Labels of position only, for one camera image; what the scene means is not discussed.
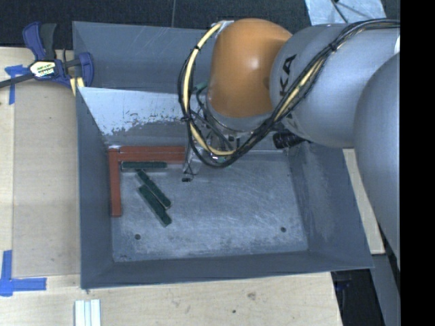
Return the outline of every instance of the yellow cable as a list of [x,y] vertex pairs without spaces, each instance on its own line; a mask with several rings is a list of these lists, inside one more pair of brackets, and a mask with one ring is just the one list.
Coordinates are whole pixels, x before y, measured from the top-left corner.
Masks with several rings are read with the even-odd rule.
[[[195,49],[192,51],[189,61],[186,66],[186,73],[184,75],[184,84],[183,84],[183,105],[184,105],[184,111],[188,112],[189,108],[189,82],[190,82],[190,74],[192,72],[192,67],[194,64],[194,61],[196,59],[196,56],[199,53],[199,50],[204,46],[205,42],[214,34],[222,24],[217,23],[212,28],[210,28],[204,36],[201,38],[201,40],[197,43]],[[285,101],[285,104],[282,106],[282,108],[279,110],[277,116],[275,117],[275,121],[277,121],[278,117],[282,115],[282,113],[285,112],[285,110],[290,106],[292,100],[294,97],[299,93],[300,89],[308,82],[309,78],[312,76],[312,74],[317,73],[317,71],[320,69],[320,67],[323,65],[325,60],[318,60],[311,69],[307,72],[307,74],[302,78],[298,86],[292,91],[292,93],[289,95],[287,100]],[[201,145],[204,149],[206,149],[208,152],[211,152],[212,154],[216,156],[231,156],[237,149],[231,150],[231,151],[220,151],[218,149],[213,148],[212,146],[208,145],[204,139],[202,138],[201,134],[198,132],[198,130],[195,128],[195,126],[190,123],[190,130],[192,132],[192,136],[198,141],[199,145]]]
[[316,73],[320,67],[323,65],[325,60],[318,60],[312,67],[309,69],[309,71],[305,74],[305,76],[302,78],[300,83],[296,88],[293,89],[293,92],[289,95],[287,100],[285,101],[284,106],[282,106],[281,110],[279,110],[277,116],[275,117],[275,121],[277,121],[278,117],[281,117],[281,115],[287,110],[287,108],[292,103],[292,100],[296,95],[298,95],[300,89],[308,82],[309,78],[312,76],[313,73]]
[[[205,42],[214,34],[222,24],[217,23],[212,28],[210,28],[205,35],[201,38],[201,40],[197,43],[195,49],[193,50],[192,54],[190,55],[188,64],[186,66],[186,74],[184,75],[184,85],[183,85],[183,105],[185,112],[188,112],[189,107],[189,81],[190,81],[190,74],[192,72],[192,67],[195,61],[196,56],[199,53],[199,50],[204,46]],[[190,123],[190,129],[192,131],[193,137],[198,141],[199,145],[201,145],[204,149],[206,149],[208,152],[211,152],[217,156],[230,156],[232,155],[236,150],[232,151],[219,151],[212,146],[208,145],[202,136],[199,134],[198,130],[195,128],[195,126]]]

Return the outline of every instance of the wooden table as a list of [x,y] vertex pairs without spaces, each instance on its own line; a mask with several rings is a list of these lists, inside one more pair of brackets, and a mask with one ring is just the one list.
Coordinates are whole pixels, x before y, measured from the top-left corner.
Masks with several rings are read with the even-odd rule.
[[[0,80],[8,78],[3,71],[6,66],[17,64],[27,66],[32,60],[32,54],[26,49],[0,48]],[[52,93],[53,91],[58,91],[59,96],[72,96],[71,93],[68,94],[66,88],[37,83],[33,80],[18,86],[16,93],[18,101],[26,93],[44,93],[44,90],[52,95],[56,95]],[[67,245],[75,245],[73,249],[77,250],[78,246],[74,240],[72,244],[68,244],[67,238],[64,238],[63,242],[50,237],[50,231],[55,233],[58,231],[56,226],[62,226],[63,218],[58,213],[53,213],[51,216],[50,226],[53,228],[47,231],[31,229],[38,228],[40,225],[35,223],[35,218],[29,218],[29,223],[25,223],[23,219],[13,221],[13,175],[17,166],[14,168],[14,106],[8,105],[8,96],[9,88],[0,90],[0,254],[12,248],[14,232],[20,231],[20,228],[13,229],[14,223],[15,226],[21,223],[21,226],[29,227],[22,234],[24,238],[17,239],[18,242],[44,240],[51,243],[51,248],[50,246],[42,248],[46,250],[48,257],[50,253],[57,252],[56,250],[60,252],[67,250]],[[35,135],[41,134],[41,130],[44,129],[38,122],[31,125]],[[345,157],[362,212],[370,249],[372,253],[382,253],[379,230],[364,190],[361,188],[354,154],[349,150],[345,152]],[[55,168],[49,170],[53,175],[58,173]],[[72,173],[71,177],[76,178],[76,174]],[[34,200],[32,204],[35,209],[38,209],[37,200],[41,200],[40,193],[41,190],[37,187],[29,190],[29,199]],[[32,272],[33,268],[36,271],[41,269],[41,262],[38,259],[41,257],[38,256],[40,253],[33,255],[32,251],[34,250],[29,249],[29,254],[21,254],[20,258],[21,267],[29,268],[29,272]],[[59,272],[75,274],[49,276],[46,291],[20,292],[12,297],[0,297],[0,325],[73,325],[74,301],[91,299],[101,300],[102,325],[111,326],[342,325],[329,273],[84,291],[80,289],[80,275],[74,271],[77,268],[77,259],[75,263],[62,265],[65,261],[68,259],[58,259],[59,266],[56,267],[59,267]]]

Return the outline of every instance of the blue clamp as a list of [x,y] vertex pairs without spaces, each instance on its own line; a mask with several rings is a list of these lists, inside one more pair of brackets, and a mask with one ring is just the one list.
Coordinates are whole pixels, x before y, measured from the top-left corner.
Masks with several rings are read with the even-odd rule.
[[[71,76],[65,73],[68,65],[78,65],[79,62],[62,63],[56,58],[52,46],[55,24],[42,24],[33,22],[27,25],[22,31],[22,37],[26,47],[35,56],[35,62],[29,66],[38,81],[51,81],[71,88]],[[80,64],[82,65],[82,78],[86,86],[90,86],[94,79],[94,66],[90,53],[79,54]]]
[[0,296],[11,297],[15,291],[45,291],[47,278],[12,279],[12,250],[3,252]]

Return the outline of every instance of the dark green bar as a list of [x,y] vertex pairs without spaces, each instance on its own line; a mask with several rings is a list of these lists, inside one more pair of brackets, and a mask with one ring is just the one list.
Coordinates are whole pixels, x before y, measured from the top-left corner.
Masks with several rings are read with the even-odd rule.
[[162,205],[166,209],[168,209],[171,206],[171,201],[163,194],[162,191],[160,191],[160,188],[157,187],[157,185],[148,177],[148,175],[145,174],[143,170],[139,170],[137,174],[141,178],[141,180],[148,186],[148,188],[153,193],[153,195],[155,195],[158,201],[162,203]]
[[167,168],[166,162],[121,162],[121,169],[156,169]]
[[166,214],[163,205],[161,205],[161,203],[146,185],[139,187],[139,193],[145,198],[154,214],[156,214],[156,216],[161,220],[164,227],[172,223],[172,219],[168,216],[168,214]]

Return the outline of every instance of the black wire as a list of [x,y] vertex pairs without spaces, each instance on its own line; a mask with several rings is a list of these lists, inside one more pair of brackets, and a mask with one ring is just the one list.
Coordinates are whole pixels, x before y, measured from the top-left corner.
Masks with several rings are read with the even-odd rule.
[[[256,143],[261,141],[272,129],[273,127],[279,123],[280,120],[282,120],[288,113],[295,108],[295,106],[308,94],[310,88],[315,83],[315,80],[317,79],[318,75],[321,72],[322,67],[325,64],[325,61],[327,57],[335,52],[338,47],[340,47],[341,44],[347,41],[349,37],[352,37],[362,31],[365,31],[367,29],[385,29],[385,28],[398,28],[400,27],[400,21],[398,20],[387,20],[387,19],[374,19],[374,20],[367,20],[363,22],[355,22],[352,24],[349,24],[346,26],[340,35],[328,46],[326,46],[322,51],[317,53],[315,57],[309,62],[309,64],[305,67],[305,69],[302,71],[302,73],[297,77],[296,81],[293,82],[293,84],[290,86],[288,91],[286,92],[285,96],[281,99],[279,104],[275,107],[272,115],[267,118],[258,128],[256,128],[251,136],[231,155],[225,156],[223,162],[216,161],[212,157],[212,153],[210,151],[207,151],[209,153],[208,159],[206,159],[200,151],[196,148],[196,145],[194,143],[194,139],[192,137],[192,131],[190,128],[190,124],[193,125],[193,127],[198,131],[199,134],[201,134],[201,130],[198,129],[196,126],[192,110],[190,110],[190,106],[188,107],[188,112],[184,109],[184,106],[182,105],[182,96],[183,93],[181,91],[181,85],[182,85],[182,78],[183,75],[186,72],[186,65],[188,62],[188,59],[186,59],[183,67],[181,68],[180,74],[179,74],[179,82],[178,82],[178,89],[179,89],[179,100],[181,103],[181,108],[183,111],[184,119],[187,123],[188,127],[188,138],[190,146],[193,150],[193,152],[198,156],[198,158],[203,162],[204,164],[208,166],[212,166],[215,168],[225,168],[232,163],[236,162],[241,156],[245,155],[248,151],[250,151]],[[277,117],[278,113],[281,111],[281,108],[285,105],[286,100],[289,98],[289,95],[295,90],[297,86],[300,86],[300,83],[303,79],[303,77],[311,70],[311,68],[316,64],[317,61],[323,61],[322,66],[316,71],[316,73],[313,75],[312,79],[308,79],[306,84],[301,88],[302,90],[300,93],[292,99],[291,104],[289,107],[279,116]]]
[[340,9],[338,8],[336,2],[334,0],[331,0],[332,5],[334,6],[335,10],[338,12],[338,14],[340,15],[341,19],[343,19],[343,21],[345,23],[349,23],[349,21],[346,19],[345,15],[340,11]]

